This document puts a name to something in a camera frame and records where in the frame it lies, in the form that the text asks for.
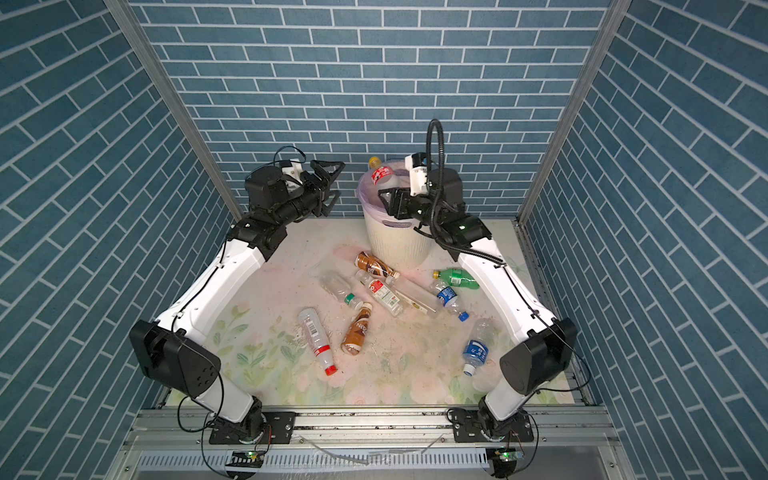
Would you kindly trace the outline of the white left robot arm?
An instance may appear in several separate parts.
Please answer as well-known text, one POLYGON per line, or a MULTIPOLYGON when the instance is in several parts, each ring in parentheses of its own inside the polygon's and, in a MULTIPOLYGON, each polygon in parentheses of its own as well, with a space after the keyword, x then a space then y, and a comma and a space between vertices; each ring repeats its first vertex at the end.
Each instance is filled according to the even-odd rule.
POLYGON ((185 394, 234 425, 261 422, 257 400, 221 371, 204 346, 244 282, 276 252, 290 224, 328 215, 339 194, 332 186, 339 161, 272 161, 245 180, 248 210, 232 225, 212 263, 192 286, 152 321, 138 321, 129 340, 142 373, 185 394))

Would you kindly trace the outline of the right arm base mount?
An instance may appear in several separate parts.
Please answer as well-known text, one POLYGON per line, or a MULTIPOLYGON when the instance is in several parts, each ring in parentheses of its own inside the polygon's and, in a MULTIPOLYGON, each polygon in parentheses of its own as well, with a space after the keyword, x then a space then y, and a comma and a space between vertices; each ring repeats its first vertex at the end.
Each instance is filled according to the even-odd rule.
POLYGON ((534 440, 532 421, 525 410, 518 411, 506 420, 497 420, 489 410, 452 407, 446 411, 446 419, 452 427, 456 443, 480 443, 534 440))

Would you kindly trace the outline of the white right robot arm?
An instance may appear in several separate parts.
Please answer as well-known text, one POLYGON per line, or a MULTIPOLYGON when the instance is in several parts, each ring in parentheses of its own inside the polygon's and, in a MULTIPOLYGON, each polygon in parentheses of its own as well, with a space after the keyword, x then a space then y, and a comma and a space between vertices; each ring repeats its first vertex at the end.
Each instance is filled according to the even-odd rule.
POLYGON ((479 284, 500 315, 513 348, 500 360, 502 379, 485 395, 480 411, 489 425, 516 415, 528 400, 564 372, 574 357, 578 330, 532 294, 502 254, 489 228, 466 211, 462 181, 452 169, 432 170, 409 187, 378 192, 385 211, 413 219, 479 284))

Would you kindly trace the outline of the clear bottle red label yellow cap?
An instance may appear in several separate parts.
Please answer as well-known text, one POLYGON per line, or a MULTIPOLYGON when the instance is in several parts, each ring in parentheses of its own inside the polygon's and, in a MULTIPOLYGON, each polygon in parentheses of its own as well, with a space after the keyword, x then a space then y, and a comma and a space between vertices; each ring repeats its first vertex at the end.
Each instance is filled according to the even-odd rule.
POLYGON ((403 178, 397 175, 397 169, 385 164, 379 157, 373 156, 368 160, 371 169, 371 180, 377 189, 400 188, 404 186, 403 178))

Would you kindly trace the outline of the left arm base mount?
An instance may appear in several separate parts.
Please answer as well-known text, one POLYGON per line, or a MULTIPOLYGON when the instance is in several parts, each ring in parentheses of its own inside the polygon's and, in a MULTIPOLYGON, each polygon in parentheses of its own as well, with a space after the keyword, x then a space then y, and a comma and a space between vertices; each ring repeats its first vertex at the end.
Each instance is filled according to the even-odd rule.
POLYGON ((296 414, 289 411, 250 412, 243 421, 234 423, 217 419, 208 440, 211 445, 289 444, 296 414))

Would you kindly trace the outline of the white bin with pink liner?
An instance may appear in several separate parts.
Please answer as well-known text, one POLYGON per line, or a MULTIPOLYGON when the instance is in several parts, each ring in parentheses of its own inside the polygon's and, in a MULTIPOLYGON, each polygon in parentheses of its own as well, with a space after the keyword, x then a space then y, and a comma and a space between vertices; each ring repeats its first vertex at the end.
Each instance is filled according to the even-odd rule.
MULTIPOLYGON (((409 190, 409 175, 403 161, 384 162, 397 169, 409 190)), ((397 220, 387 214, 377 189, 370 177, 369 168, 363 174, 356 189, 356 197, 362 205, 369 243, 373 254, 395 270, 411 270, 421 265, 428 257, 433 242, 417 233, 416 220, 397 220)))

